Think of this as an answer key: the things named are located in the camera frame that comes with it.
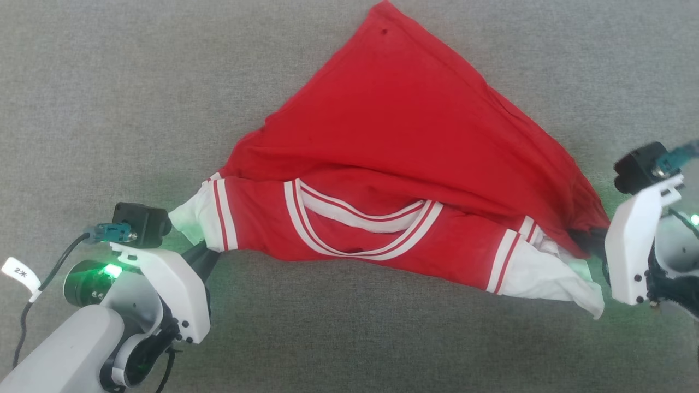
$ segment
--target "white sleeve cuff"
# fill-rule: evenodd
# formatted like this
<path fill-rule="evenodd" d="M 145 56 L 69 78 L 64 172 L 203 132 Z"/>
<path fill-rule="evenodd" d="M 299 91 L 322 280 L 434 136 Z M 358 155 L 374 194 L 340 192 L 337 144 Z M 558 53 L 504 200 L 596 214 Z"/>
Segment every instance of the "white sleeve cuff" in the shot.
<path fill-rule="evenodd" d="M 584 260 L 569 257 L 563 261 L 553 253 L 539 251 L 523 236 L 514 242 L 498 294 L 574 301 L 595 319 L 602 315 L 605 308 L 602 288 L 592 281 Z"/>
<path fill-rule="evenodd" d="M 173 227 L 192 244 L 206 241 L 207 248 L 218 252 L 238 248 L 225 180 L 218 173 L 202 183 L 199 191 L 169 217 Z"/>

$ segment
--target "green light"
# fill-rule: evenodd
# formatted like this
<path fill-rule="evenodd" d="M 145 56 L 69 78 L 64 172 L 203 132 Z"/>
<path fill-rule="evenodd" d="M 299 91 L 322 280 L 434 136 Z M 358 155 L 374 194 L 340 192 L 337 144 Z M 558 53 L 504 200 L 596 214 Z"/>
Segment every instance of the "green light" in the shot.
<path fill-rule="evenodd" d="M 109 264 L 104 267 L 104 273 L 111 278 L 117 278 L 119 277 L 119 274 L 122 273 L 124 269 L 118 267 L 117 265 L 114 264 Z"/>

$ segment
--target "gray carpet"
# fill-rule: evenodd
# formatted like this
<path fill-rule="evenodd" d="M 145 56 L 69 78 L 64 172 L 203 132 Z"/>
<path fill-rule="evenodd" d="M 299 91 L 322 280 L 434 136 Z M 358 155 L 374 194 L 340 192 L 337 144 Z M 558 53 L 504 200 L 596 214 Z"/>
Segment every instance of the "gray carpet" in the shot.
<path fill-rule="evenodd" d="M 375 1 L 0 1 L 0 260 L 45 277 L 116 202 L 175 208 Z M 609 212 L 623 201 L 616 159 L 699 135 L 697 1 L 395 3 L 569 149 Z M 699 166 L 686 176 L 682 207 L 696 212 Z M 176 234 L 166 247 L 187 244 Z M 107 254 L 81 247 L 69 264 Z M 683 315 L 609 299 L 593 321 L 569 303 L 360 262 L 224 259 L 210 281 L 212 331 L 178 357 L 166 392 L 699 389 Z M 24 355 L 75 311 L 59 282 L 31 311 Z M 27 297 L 0 278 L 0 376 Z M 154 391 L 163 370 L 138 391 Z"/>

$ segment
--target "teal connector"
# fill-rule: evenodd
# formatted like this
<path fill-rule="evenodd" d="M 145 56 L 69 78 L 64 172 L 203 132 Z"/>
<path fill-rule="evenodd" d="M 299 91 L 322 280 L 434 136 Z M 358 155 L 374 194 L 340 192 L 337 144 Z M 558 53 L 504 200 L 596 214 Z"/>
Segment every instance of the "teal connector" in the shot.
<path fill-rule="evenodd" d="M 693 158 L 699 157 L 699 139 L 682 145 L 671 152 L 665 153 L 656 162 L 660 173 L 672 173 L 681 169 Z"/>
<path fill-rule="evenodd" d="M 131 225 L 126 222 L 97 224 L 87 227 L 83 233 L 89 234 L 89 238 L 83 240 L 86 244 L 97 244 L 105 241 L 114 243 L 128 243 L 136 240 L 136 232 L 131 231 Z"/>

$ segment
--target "red stripe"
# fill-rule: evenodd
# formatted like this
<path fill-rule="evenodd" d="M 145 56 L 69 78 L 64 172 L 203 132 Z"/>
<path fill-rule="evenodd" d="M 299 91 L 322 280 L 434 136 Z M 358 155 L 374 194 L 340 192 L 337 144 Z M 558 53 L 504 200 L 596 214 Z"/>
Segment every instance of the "red stripe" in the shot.
<path fill-rule="evenodd" d="M 344 206 L 344 205 L 342 205 L 341 203 L 338 203 L 338 202 L 335 202 L 335 201 L 331 201 L 330 199 L 327 199 L 327 198 L 325 198 L 325 197 L 323 197 L 323 196 L 321 196 L 321 195 L 318 195 L 318 194 L 316 194 L 315 192 L 309 190 L 308 188 L 306 188 L 306 187 L 304 187 L 304 186 L 301 186 L 301 189 L 302 189 L 303 191 L 307 192 L 308 194 L 310 194 L 311 196 L 313 196 L 313 197 L 316 198 L 316 199 L 320 199 L 321 201 L 323 201 L 323 202 L 325 202 L 325 203 L 331 204 L 331 205 L 333 205 L 333 206 L 337 206 L 337 207 L 339 207 L 339 208 L 341 208 L 341 209 L 343 209 L 343 210 L 346 210 L 347 212 L 349 212 L 349 213 L 351 213 L 351 214 L 353 214 L 353 215 L 355 215 L 355 216 L 357 216 L 357 217 L 363 218 L 363 219 L 368 220 L 368 221 L 375 221 L 375 222 L 386 222 L 386 221 L 397 220 L 398 218 L 402 218 L 402 217 L 405 217 L 406 215 L 413 214 L 413 213 L 415 213 L 416 211 L 419 211 L 420 209 L 422 209 L 422 206 L 424 205 L 424 202 L 422 202 L 419 206 L 415 206 L 414 208 L 412 208 L 412 209 L 410 209 L 410 210 L 408 210 L 408 211 L 406 211 L 406 212 L 404 212 L 404 213 L 401 213 L 400 215 L 397 215 L 397 216 L 395 216 L 395 217 L 374 218 L 374 217 L 369 217 L 369 216 L 367 216 L 367 215 L 364 215 L 363 213 L 357 213 L 357 212 L 355 212 L 355 211 L 353 211 L 353 210 L 350 210 L 347 206 Z"/>
<path fill-rule="evenodd" d="M 519 237 L 521 234 L 517 234 L 517 236 L 514 237 L 514 240 L 512 241 L 512 245 L 510 246 L 510 251 L 507 253 L 507 257 L 505 258 L 505 263 L 503 263 L 503 268 L 500 270 L 500 278 L 498 279 L 498 286 L 495 287 L 495 293 L 500 292 L 500 286 L 503 284 L 503 278 L 505 277 L 505 271 L 507 270 L 507 264 L 510 263 L 510 257 L 512 256 L 512 252 L 514 251 L 514 247 L 517 246 L 517 241 L 519 240 Z"/>
<path fill-rule="evenodd" d="M 536 231 L 536 224 L 531 225 L 531 229 L 529 230 L 529 236 L 526 238 L 527 243 L 531 243 L 531 238 L 534 236 L 534 232 Z"/>
<path fill-rule="evenodd" d="M 218 180 L 214 180 L 214 197 L 216 198 L 216 211 L 219 213 L 219 222 L 221 223 L 221 235 L 223 235 L 223 249 L 228 251 L 228 236 L 226 235 L 226 225 L 223 223 L 223 213 L 221 212 L 221 201 L 218 194 Z"/>
<path fill-rule="evenodd" d="M 299 218 L 301 219 L 301 225 L 303 226 L 303 229 L 306 231 L 306 234 L 308 235 L 308 237 L 310 237 L 311 240 L 313 240 L 313 243 L 317 244 L 317 245 L 318 245 L 320 248 L 322 248 L 323 250 L 325 250 L 325 251 L 327 251 L 327 252 L 331 252 L 331 253 L 333 253 L 333 254 L 335 254 L 335 255 L 337 255 L 337 256 L 340 256 L 340 257 L 343 257 L 343 256 L 350 256 L 350 257 L 356 256 L 357 258 L 362 258 L 362 257 L 378 257 L 378 256 L 380 256 L 380 255 L 387 254 L 388 252 L 391 252 L 391 251 L 395 250 L 395 249 L 398 248 L 398 247 L 401 247 L 403 244 L 405 244 L 405 242 L 407 242 L 410 238 L 412 238 L 412 236 L 415 234 L 415 232 L 417 232 L 417 230 L 422 226 L 422 224 L 425 222 L 425 220 L 427 219 L 427 216 L 428 216 L 429 213 L 432 211 L 432 208 L 433 208 L 434 205 L 435 205 L 434 203 L 431 203 L 431 205 L 427 208 L 427 211 L 425 212 L 425 215 L 422 216 L 422 219 L 420 220 L 420 222 L 417 223 L 417 225 L 415 226 L 415 228 L 413 228 L 413 230 L 410 231 L 410 233 L 409 233 L 400 243 L 398 243 L 398 244 L 396 244 L 395 246 L 389 248 L 388 250 L 385 250 L 385 251 L 382 251 L 382 252 L 376 252 L 375 254 L 362 254 L 362 255 L 353 255 L 353 254 L 349 254 L 349 255 L 344 255 L 344 254 L 338 254 L 335 250 L 331 250 L 331 249 L 328 249 L 327 247 L 323 246 L 323 245 L 322 245 L 320 242 L 318 242 L 318 241 L 315 239 L 315 237 L 310 233 L 310 231 L 308 230 L 308 227 L 307 227 L 306 224 L 305 224 L 305 220 L 303 219 L 303 216 L 302 216 L 302 214 L 301 214 L 301 206 L 300 206 L 301 204 L 300 204 L 299 201 L 298 201 L 298 194 L 296 193 L 296 187 L 294 187 L 294 202 L 296 203 L 296 212 L 298 213 L 298 216 L 299 216 Z"/>

